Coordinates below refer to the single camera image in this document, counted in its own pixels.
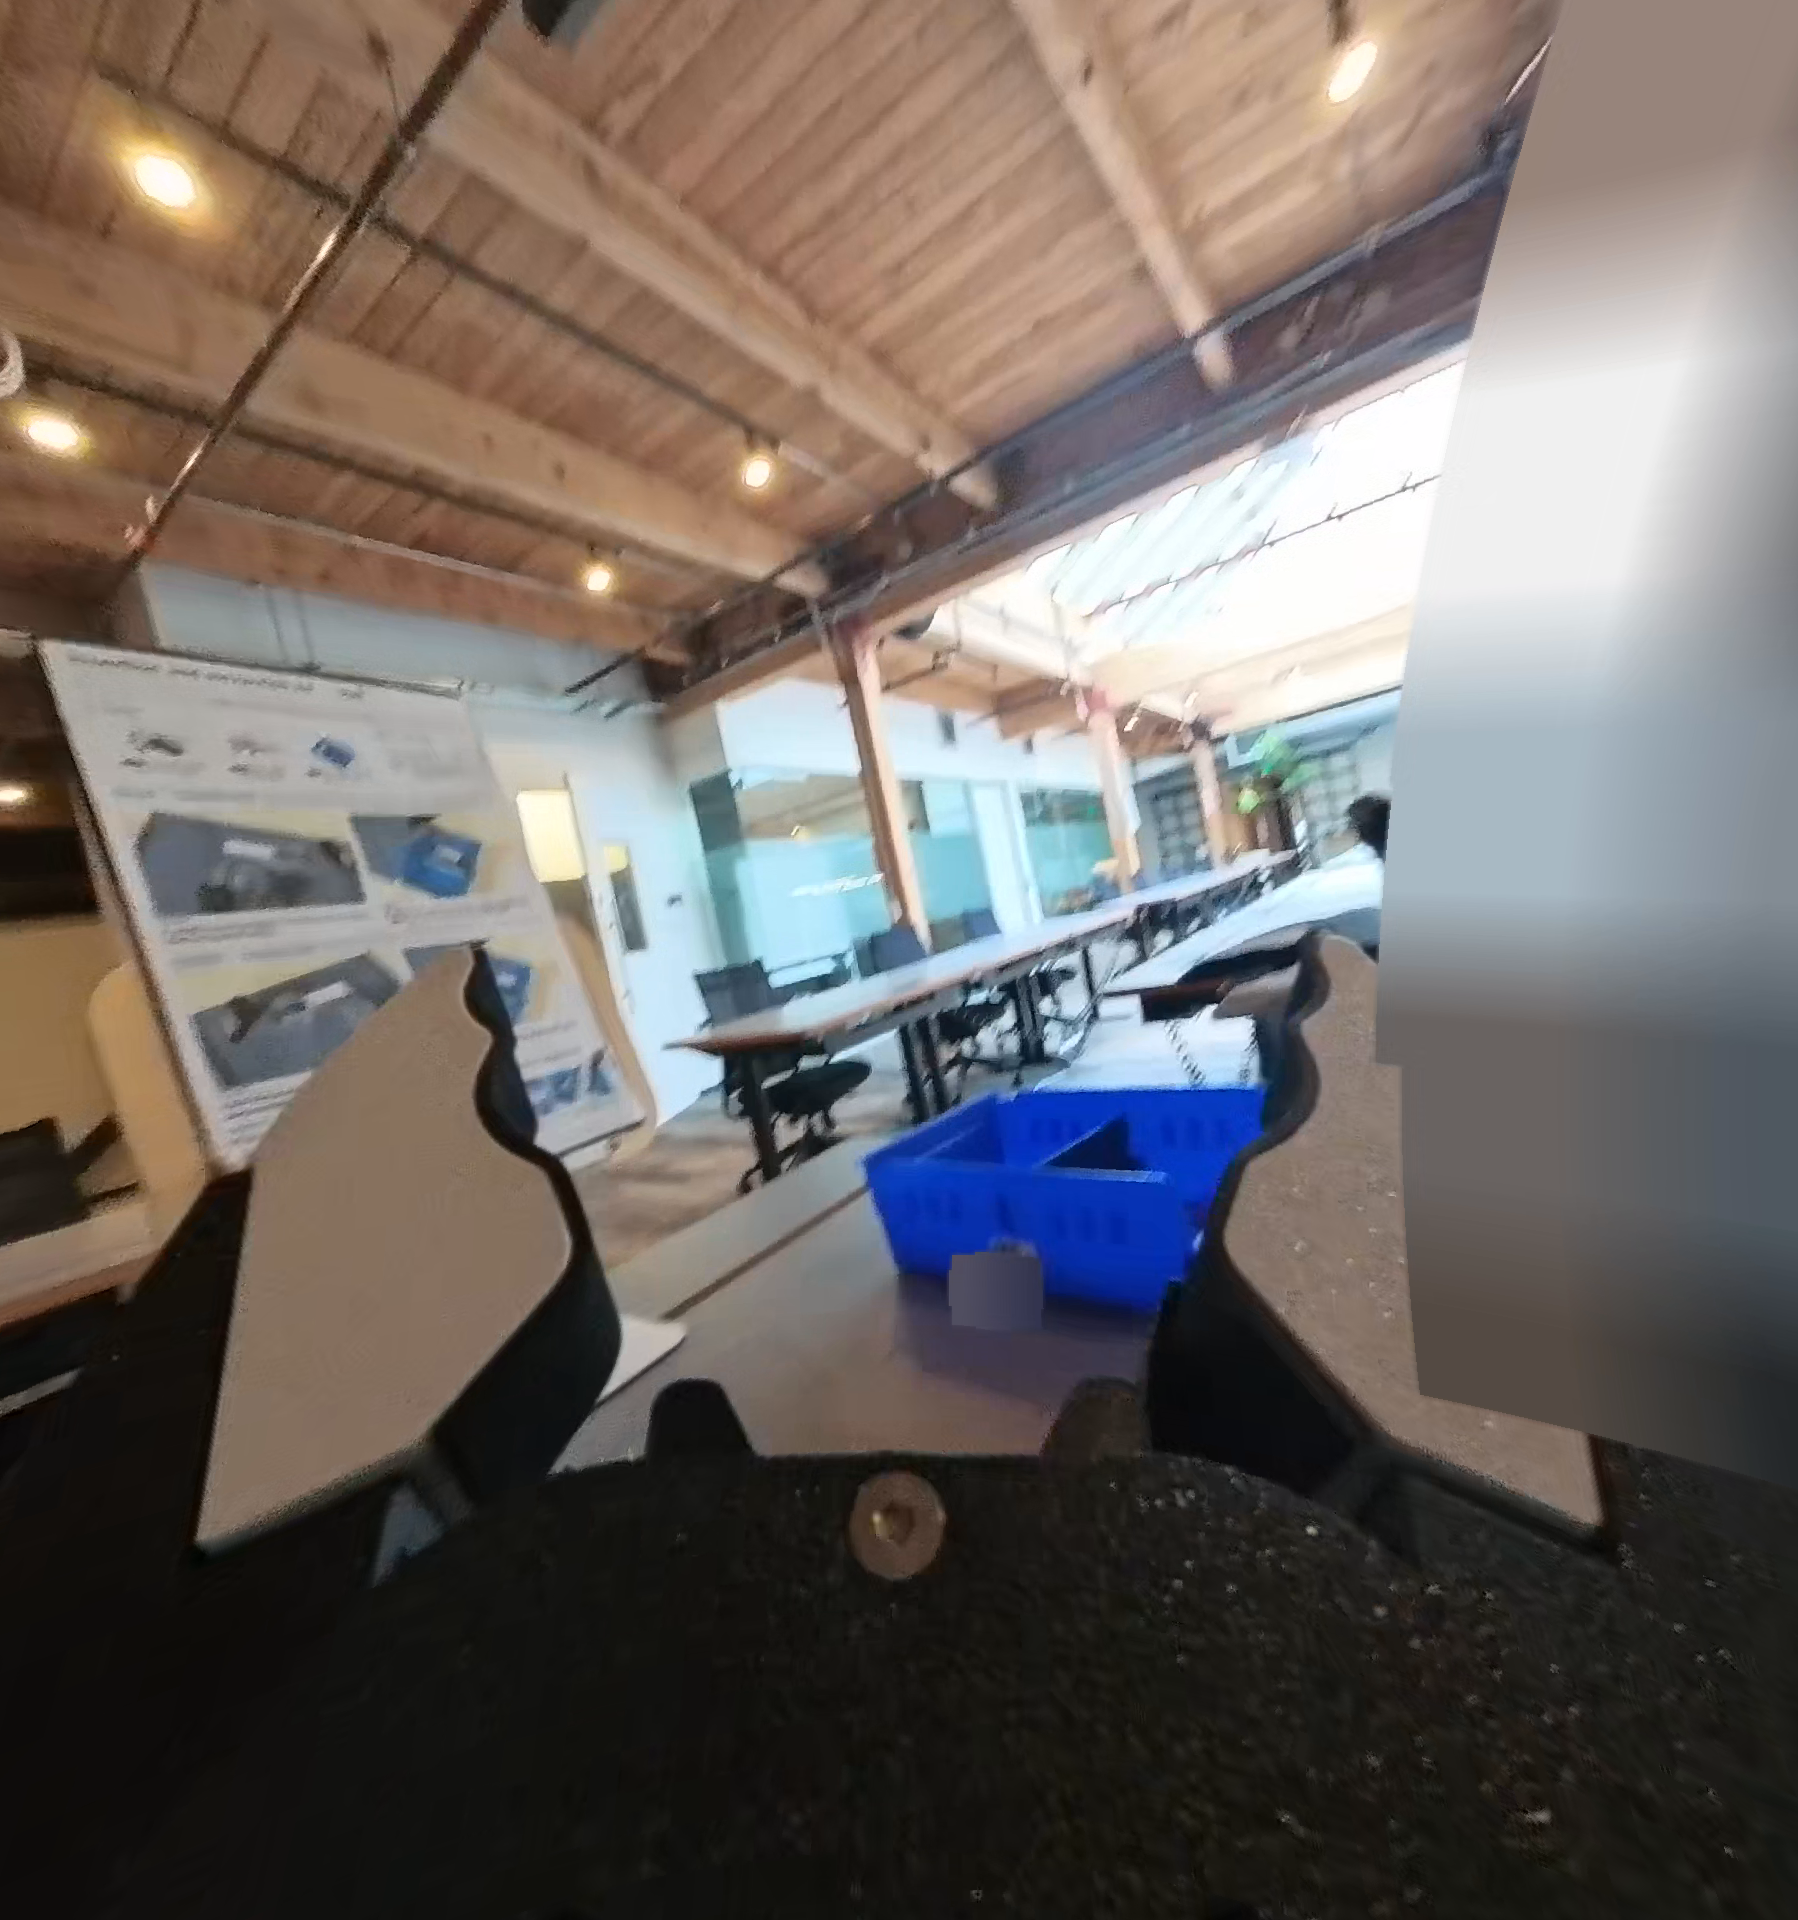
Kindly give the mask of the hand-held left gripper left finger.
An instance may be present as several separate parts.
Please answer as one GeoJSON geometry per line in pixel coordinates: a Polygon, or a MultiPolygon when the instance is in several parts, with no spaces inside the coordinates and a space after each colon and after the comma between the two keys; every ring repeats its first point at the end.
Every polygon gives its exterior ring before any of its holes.
{"type": "Polygon", "coordinates": [[[552,1473],[621,1359],[482,947],[451,947],[291,1093],[248,1165],[197,1548],[406,1482],[443,1520],[552,1473]]]}

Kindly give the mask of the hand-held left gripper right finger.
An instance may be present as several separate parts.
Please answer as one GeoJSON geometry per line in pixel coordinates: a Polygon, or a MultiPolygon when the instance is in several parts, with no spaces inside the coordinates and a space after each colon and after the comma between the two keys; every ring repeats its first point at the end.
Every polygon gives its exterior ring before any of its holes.
{"type": "Polygon", "coordinates": [[[1327,1506],[1390,1548],[1485,1530],[1605,1548],[1584,1430],[1421,1391],[1408,1289],[1400,1092],[1374,1052],[1377,967],[1296,935],[1248,986],[1262,1132],[1222,1174],[1149,1348],[1149,1439],[1327,1506]]]}

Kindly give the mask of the blue plastic bin with divider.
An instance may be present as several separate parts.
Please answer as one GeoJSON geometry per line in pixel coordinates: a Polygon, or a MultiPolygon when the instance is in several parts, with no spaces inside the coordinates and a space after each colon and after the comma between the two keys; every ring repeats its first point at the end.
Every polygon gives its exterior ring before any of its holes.
{"type": "Polygon", "coordinates": [[[1207,1210],[1262,1137],[1262,1089],[1035,1089],[985,1093],[864,1156],[901,1277],[1026,1247],[1049,1296],[1153,1311],[1196,1257],[1207,1210]]]}

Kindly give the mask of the white flat plate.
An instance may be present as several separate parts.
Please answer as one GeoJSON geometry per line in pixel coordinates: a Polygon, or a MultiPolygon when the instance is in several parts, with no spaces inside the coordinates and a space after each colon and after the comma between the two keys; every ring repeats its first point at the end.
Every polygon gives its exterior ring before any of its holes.
{"type": "Polygon", "coordinates": [[[598,1405],[658,1368],[685,1338],[685,1324],[671,1317],[621,1315],[621,1348],[603,1384],[598,1405]]]}

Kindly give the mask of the black office chair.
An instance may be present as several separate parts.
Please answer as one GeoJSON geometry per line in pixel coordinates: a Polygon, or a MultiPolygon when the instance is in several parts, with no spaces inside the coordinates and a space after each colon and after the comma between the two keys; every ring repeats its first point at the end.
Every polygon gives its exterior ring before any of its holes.
{"type": "Polygon", "coordinates": [[[800,1049],[758,1052],[753,1068],[782,1169],[837,1145],[837,1107],[871,1080],[871,1063],[862,1058],[800,1049]]]}

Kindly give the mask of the hanging green plant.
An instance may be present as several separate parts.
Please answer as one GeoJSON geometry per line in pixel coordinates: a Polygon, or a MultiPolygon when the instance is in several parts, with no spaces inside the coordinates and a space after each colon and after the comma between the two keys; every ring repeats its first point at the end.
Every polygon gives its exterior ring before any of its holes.
{"type": "Polygon", "coordinates": [[[1226,758],[1228,770],[1236,776],[1241,813],[1269,816],[1302,806],[1307,758],[1283,728],[1228,737],[1226,758]]]}

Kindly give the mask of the long wooden table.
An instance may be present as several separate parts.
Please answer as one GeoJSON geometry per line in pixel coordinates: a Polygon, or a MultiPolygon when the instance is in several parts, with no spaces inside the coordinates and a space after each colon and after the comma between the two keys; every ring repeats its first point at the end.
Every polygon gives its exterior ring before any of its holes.
{"type": "Polygon", "coordinates": [[[750,1137],[739,1192],[753,1192],[788,1172],[770,1137],[758,1052],[837,1058],[897,1038],[910,1114],[922,1125],[953,1107],[944,1058],[953,1043],[940,1041],[944,1016],[1002,1001],[1016,1041],[1007,1071],[1070,1062],[1101,1019],[1107,996],[1132,986],[1135,967],[1157,947],[1187,950],[1189,934],[1204,931],[1220,908],[1254,900],[1301,870],[1302,853],[1244,853],[1020,934],[985,934],[944,950],[917,950],[907,964],[850,976],[816,992],[777,986],[753,967],[721,970],[701,989],[707,1016],[671,1047],[718,1063],[721,1102],[742,1114],[750,1137]]]}

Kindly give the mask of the wooden support post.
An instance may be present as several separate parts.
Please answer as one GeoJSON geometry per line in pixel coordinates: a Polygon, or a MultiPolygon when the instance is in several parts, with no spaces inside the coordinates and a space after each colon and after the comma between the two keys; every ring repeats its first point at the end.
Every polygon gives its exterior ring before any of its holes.
{"type": "Polygon", "coordinates": [[[879,640],[882,628],[862,616],[847,616],[834,625],[829,646],[856,742],[862,800],[871,847],[882,873],[888,920],[910,925],[923,943],[928,907],[913,853],[907,795],[885,734],[882,674],[877,662],[879,640]]]}
{"type": "Polygon", "coordinates": [[[1123,894],[1132,894],[1143,883],[1143,847],[1135,834],[1135,801],[1131,788],[1131,762],[1122,739],[1122,718],[1107,701],[1104,692],[1087,692],[1084,704],[1084,734],[1095,747],[1095,762],[1101,771],[1104,816],[1113,847],[1113,873],[1114,886],[1123,894]]]}

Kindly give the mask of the black ceiling track rail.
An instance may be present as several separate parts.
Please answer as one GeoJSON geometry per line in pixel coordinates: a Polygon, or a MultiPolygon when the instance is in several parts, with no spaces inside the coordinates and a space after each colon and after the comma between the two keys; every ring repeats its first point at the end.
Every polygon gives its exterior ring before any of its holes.
{"type": "Polygon", "coordinates": [[[417,22],[419,48],[434,50],[434,56],[414,84],[402,84],[397,39],[391,35],[402,26],[402,13],[391,2],[263,2],[263,24],[296,35],[308,48],[312,45],[330,77],[337,77],[340,59],[358,50],[372,77],[387,89],[391,130],[358,188],[340,203],[337,220],[320,239],[308,266],[288,287],[282,306],[263,330],[258,346],[248,354],[226,397],[209,414],[190,452],[181,460],[166,490],[148,500],[142,528],[127,545],[133,560],[148,557],[162,545],[178,504],[193,493],[202,466],[232,436],[232,430],[245,424],[248,408],[255,403],[296,333],[340,275],[358,236],[378,223],[391,188],[402,178],[419,139],[442,118],[442,111],[451,105],[467,68],[479,59],[497,22],[506,13],[516,13],[527,33],[543,45],[575,48],[592,29],[603,8],[603,2],[473,2],[458,26],[443,39],[434,33],[433,14],[424,14],[417,22]]]}

